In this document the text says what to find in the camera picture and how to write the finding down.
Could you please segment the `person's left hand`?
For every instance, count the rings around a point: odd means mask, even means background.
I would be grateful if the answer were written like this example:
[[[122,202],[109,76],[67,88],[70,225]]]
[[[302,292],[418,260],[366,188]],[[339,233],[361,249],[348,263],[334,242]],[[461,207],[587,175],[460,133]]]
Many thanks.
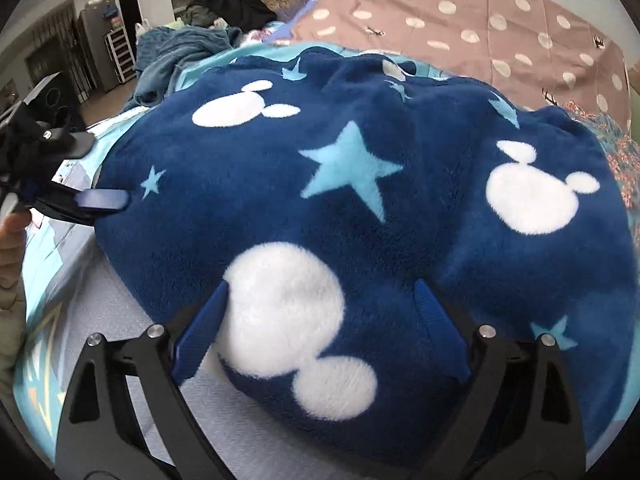
[[[29,210],[8,214],[0,230],[0,284],[4,289],[14,286],[21,276],[26,250],[26,229],[32,222]]]

